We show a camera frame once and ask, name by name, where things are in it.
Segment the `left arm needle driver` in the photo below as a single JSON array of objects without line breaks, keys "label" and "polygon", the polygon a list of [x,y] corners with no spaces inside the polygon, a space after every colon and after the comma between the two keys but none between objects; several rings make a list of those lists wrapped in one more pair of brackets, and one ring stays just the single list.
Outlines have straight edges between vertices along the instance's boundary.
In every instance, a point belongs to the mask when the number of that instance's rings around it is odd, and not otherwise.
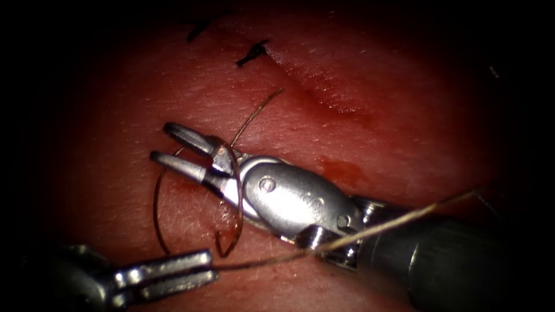
[{"label": "left arm needle driver", "polygon": [[122,311],[113,267],[85,245],[45,245],[27,251],[25,280],[40,311]]}]

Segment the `left arm needle driver jaw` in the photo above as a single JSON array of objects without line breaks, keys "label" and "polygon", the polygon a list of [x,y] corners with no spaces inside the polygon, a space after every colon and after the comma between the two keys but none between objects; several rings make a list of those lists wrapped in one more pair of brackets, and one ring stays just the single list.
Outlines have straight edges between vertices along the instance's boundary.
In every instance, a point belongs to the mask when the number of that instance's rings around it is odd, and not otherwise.
[{"label": "left arm needle driver jaw", "polygon": [[219,274],[215,270],[202,270],[182,276],[167,277],[140,288],[138,296],[142,302],[152,302],[208,285],[216,281],[218,277]]},{"label": "left arm needle driver jaw", "polygon": [[113,280],[117,287],[141,285],[159,278],[184,273],[190,269],[208,266],[212,260],[212,252],[202,249],[166,258],[136,262],[116,269],[113,273]]}]

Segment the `right arm needle driver jaw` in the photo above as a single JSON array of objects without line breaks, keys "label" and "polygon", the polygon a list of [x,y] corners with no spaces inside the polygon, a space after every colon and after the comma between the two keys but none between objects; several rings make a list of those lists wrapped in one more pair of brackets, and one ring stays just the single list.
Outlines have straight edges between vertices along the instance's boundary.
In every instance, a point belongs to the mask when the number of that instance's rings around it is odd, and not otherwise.
[{"label": "right arm needle driver jaw", "polygon": [[204,168],[201,165],[181,159],[177,156],[152,151],[150,159],[165,169],[178,173],[191,181],[220,190],[227,181],[227,175],[213,168]]},{"label": "right arm needle driver jaw", "polygon": [[175,122],[167,122],[163,126],[163,131],[183,147],[189,148],[202,157],[210,158],[212,167],[216,170],[232,172],[231,152],[221,139],[203,135]]}]

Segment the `right arm needle driver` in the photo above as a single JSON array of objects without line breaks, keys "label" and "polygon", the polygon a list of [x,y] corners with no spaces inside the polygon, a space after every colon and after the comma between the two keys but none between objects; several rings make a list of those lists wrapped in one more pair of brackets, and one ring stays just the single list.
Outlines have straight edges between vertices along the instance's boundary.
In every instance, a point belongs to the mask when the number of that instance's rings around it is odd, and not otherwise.
[{"label": "right arm needle driver", "polygon": [[240,165],[245,219],[299,249],[365,229],[368,209],[334,183],[309,170],[268,156]]}]

